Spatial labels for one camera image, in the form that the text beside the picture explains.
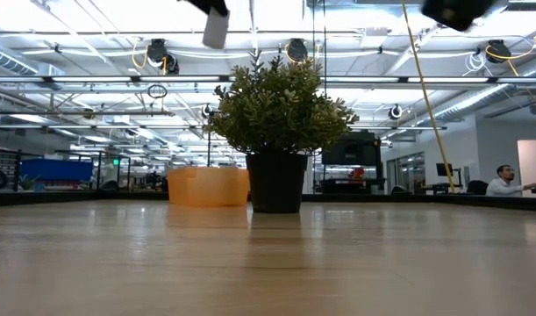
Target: white wall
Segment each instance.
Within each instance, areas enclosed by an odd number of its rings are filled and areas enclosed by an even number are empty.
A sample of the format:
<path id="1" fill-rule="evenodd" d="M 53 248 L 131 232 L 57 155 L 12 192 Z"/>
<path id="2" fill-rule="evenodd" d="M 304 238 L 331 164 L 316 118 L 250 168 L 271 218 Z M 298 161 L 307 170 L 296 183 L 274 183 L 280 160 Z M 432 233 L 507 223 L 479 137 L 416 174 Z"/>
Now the white wall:
<path id="1" fill-rule="evenodd" d="M 26 130 L 25 136 L 18 136 L 13 131 L 0 131 L 0 147 L 22 149 L 29 154 L 53 154 L 55 150 L 68 150 L 71 140 L 56 134 L 42 134 L 35 130 Z"/>
<path id="2" fill-rule="evenodd" d="M 445 126 L 447 129 L 440 131 L 440 136 L 447 161 L 453 164 L 454 169 L 463 169 L 463 167 L 469 166 L 471 169 L 470 178 L 472 180 L 480 179 L 475 117 L 469 116 L 463 122 Z M 392 149 L 383 150 L 382 161 L 385 163 L 385 177 L 387 177 L 386 161 L 420 152 L 425 154 L 425 182 L 427 184 L 448 182 L 446 177 L 437 176 L 436 164 L 443 162 L 443 160 L 433 131 L 422 132 L 415 143 L 393 143 Z M 458 182 L 456 174 L 454 176 L 455 181 Z"/>
<path id="3" fill-rule="evenodd" d="M 525 184 L 536 183 L 536 140 L 519 140 L 519 171 Z M 530 191 L 523 192 L 525 198 L 536 198 Z"/>
<path id="4" fill-rule="evenodd" d="M 476 135 L 482 180 L 497 178 L 497 167 L 507 164 L 515 169 L 514 184 L 521 183 L 518 140 L 536 140 L 536 121 L 477 120 Z"/>

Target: man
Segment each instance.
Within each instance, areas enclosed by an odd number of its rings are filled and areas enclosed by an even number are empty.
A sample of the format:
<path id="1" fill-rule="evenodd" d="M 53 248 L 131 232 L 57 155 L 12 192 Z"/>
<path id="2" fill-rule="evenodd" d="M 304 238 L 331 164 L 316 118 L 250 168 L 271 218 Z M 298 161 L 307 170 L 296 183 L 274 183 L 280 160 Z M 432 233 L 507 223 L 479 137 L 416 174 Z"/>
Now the man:
<path id="1" fill-rule="evenodd" d="M 492 180 L 486 189 L 488 197 L 505 197 L 505 198 L 520 198 L 521 192 L 536 188 L 536 183 L 528 185 L 510 185 L 515 178 L 513 168 L 508 165 L 499 166 L 497 168 L 498 179 Z"/>

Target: shirt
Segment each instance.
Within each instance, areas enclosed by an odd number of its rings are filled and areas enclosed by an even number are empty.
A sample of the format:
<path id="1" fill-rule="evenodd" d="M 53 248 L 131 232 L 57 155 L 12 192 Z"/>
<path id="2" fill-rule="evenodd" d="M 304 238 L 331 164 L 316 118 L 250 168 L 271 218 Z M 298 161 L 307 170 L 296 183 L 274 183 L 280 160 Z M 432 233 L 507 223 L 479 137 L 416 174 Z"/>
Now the shirt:
<path id="1" fill-rule="evenodd" d="M 487 197 L 505 197 L 505 198 L 521 198 L 523 192 L 522 185 L 509 185 L 502 178 L 494 179 L 488 184 L 486 189 Z"/>

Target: orange bin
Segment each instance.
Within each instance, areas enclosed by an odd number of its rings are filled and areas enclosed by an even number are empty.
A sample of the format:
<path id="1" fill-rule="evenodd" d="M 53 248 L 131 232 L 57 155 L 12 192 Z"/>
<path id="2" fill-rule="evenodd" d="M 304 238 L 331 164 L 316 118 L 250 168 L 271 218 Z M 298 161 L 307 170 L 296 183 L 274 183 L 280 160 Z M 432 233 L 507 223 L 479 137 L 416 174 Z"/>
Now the orange bin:
<path id="1" fill-rule="evenodd" d="M 248 171 L 245 169 L 185 167 L 168 172 L 168 198 L 175 205 L 246 205 L 248 188 Z"/>

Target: orange container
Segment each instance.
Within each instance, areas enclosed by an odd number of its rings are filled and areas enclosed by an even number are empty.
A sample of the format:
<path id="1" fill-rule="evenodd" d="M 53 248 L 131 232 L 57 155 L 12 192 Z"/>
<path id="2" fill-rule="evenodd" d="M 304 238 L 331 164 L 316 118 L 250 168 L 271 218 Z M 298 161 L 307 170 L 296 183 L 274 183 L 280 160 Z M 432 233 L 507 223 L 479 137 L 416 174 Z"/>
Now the orange container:
<path id="1" fill-rule="evenodd" d="M 248 171 L 245 169 L 186 167 L 168 172 L 168 198 L 175 205 L 246 205 L 248 188 Z"/>

